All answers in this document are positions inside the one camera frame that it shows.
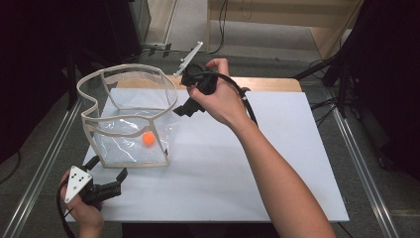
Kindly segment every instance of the cable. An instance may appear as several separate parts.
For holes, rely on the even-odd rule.
[[[314,61],[312,61],[311,63],[309,63],[309,66],[308,66],[308,68],[311,68],[312,67],[312,64],[314,64],[315,62],[317,62],[317,61],[321,61],[322,63],[324,63],[324,59],[316,59],[316,60],[314,60]],[[317,75],[315,75],[315,73],[312,73],[312,76],[314,76],[314,77],[316,77],[316,78],[318,78],[318,79],[322,79],[322,77],[319,77],[319,76],[317,76]]]
[[[68,178],[65,178],[65,180],[59,185],[58,190],[56,192],[55,202],[56,202],[56,208],[58,209],[59,218],[61,219],[62,227],[64,228],[65,234],[67,234],[68,238],[75,238],[73,232],[71,231],[70,227],[67,224],[67,221],[65,220],[64,213],[61,209],[61,190],[62,188],[68,184]]]
[[[67,217],[67,215],[68,214],[70,214],[71,213],[71,211],[73,210],[73,208],[71,208],[66,214],[65,214],[65,216],[64,217]]]
[[[319,118],[318,120],[316,120],[315,122],[319,122],[316,127],[319,128],[321,126],[321,124],[325,121],[325,119],[327,119],[328,115],[330,115],[331,112],[333,112],[334,109],[336,109],[336,108],[337,108],[337,106],[334,105],[333,107],[330,108],[330,110],[328,110],[328,112],[324,116],[322,116],[321,118]]]
[[[18,169],[19,165],[21,164],[21,161],[22,161],[21,151],[18,151],[18,161],[16,162],[15,168],[13,168],[13,170],[6,177],[4,177],[0,180],[0,184],[5,182],[7,179],[9,179],[15,173],[15,171]]]
[[[244,15],[244,17],[247,19],[247,20],[251,20],[251,18],[253,17],[253,3],[254,3],[254,0],[251,0],[251,4],[250,4],[250,16],[248,17],[247,16],[247,14],[245,13],[245,7],[244,7],[244,5],[245,5],[245,0],[242,0],[242,14]]]
[[[224,14],[224,17],[223,17],[223,26],[222,26],[223,9],[225,9],[225,14]],[[222,8],[220,9],[220,13],[219,13],[219,30],[220,30],[220,35],[221,35],[222,39],[220,40],[219,48],[214,52],[208,53],[209,55],[213,55],[213,54],[218,53],[225,46],[225,24],[226,24],[226,14],[227,14],[227,12],[228,12],[228,0],[225,0],[223,2]]]
[[[160,49],[156,49],[156,48],[148,48],[148,51],[146,52],[142,52],[140,54],[140,56],[145,55],[146,53],[150,53],[150,52],[160,52],[160,53],[190,53],[188,51],[178,51],[178,50],[160,50]]]
[[[339,226],[341,226],[341,228],[343,228],[343,230],[349,235],[349,237],[353,238],[352,234],[350,234],[350,232],[343,226],[343,224],[341,222],[337,222],[339,224]]]
[[[256,115],[254,114],[253,108],[251,107],[250,101],[248,100],[247,96],[245,95],[245,91],[238,85],[238,83],[232,79],[230,76],[225,75],[223,73],[220,72],[214,72],[214,71],[203,71],[203,72],[199,72],[196,73],[194,75],[191,75],[191,77],[196,77],[199,75],[216,75],[222,79],[224,79],[225,81],[231,83],[238,91],[239,95],[241,96],[242,101],[245,104],[245,107],[247,108],[248,114],[250,115],[250,118],[257,124],[257,118]]]
[[[135,60],[135,59],[137,59],[137,58],[141,57],[142,55],[145,55],[145,54],[147,54],[147,53],[150,53],[150,52],[151,52],[151,50],[148,50],[148,51],[142,51],[139,55],[136,55],[136,56],[133,56],[133,57],[130,57],[130,58],[126,58],[126,59],[124,59],[124,61],[127,61],[127,62],[129,62],[129,63],[132,63],[132,62],[133,62],[133,60]]]
[[[332,97],[332,98],[330,98],[328,100],[325,100],[325,101],[322,101],[322,102],[312,103],[311,111],[314,111],[315,109],[318,109],[318,108],[326,106],[326,105],[337,103],[337,101],[338,101],[337,97]]]

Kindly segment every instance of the small orange ball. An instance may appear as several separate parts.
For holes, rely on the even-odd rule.
[[[152,132],[145,132],[143,134],[143,143],[147,146],[151,146],[155,142],[155,135]]]

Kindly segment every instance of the hand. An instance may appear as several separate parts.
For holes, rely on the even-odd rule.
[[[61,182],[63,182],[69,174],[70,171],[65,172],[64,176],[61,178]],[[66,192],[67,185],[61,189],[61,199],[65,199]],[[77,195],[66,206],[67,209],[70,210],[71,216],[79,225],[79,237],[100,237],[104,226],[104,219],[101,212],[96,209],[96,207],[84,203],[80,195]]]
[[[226,59],[212,59],[206,64],[206,67],[217,67],[220,73],[229,76]],[[249,118],[237,89],[222,78],[218,78],[216,91],[211,95],[204,95],[195,86],[190,86],[187,90],[192,99],[200,103],[217,121],[228,127],[242,118]]]

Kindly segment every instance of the transparent plastic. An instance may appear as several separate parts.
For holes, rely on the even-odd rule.
[[[86,137],[106,168],[168,165],[179,117],[173,82],[159,69],[123,64],[77,83]]]

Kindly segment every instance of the white board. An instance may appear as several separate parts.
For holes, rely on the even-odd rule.
[[[178,96],[179,104],[188,97],[185,90],[178,90]],[[348,221],[305,94],[248,92],[247,96],[262,132],[308,184],[328,219]],[[93,156],[89,148],[84,164]],[[163,168],[129,169],[122,195],[103,203],[105,220],[269,222],[239,141],[207,112],[181,117],[169,162]],[[90,174],[95,184],[103,184],[114,181],[119,172],[98,165]]]

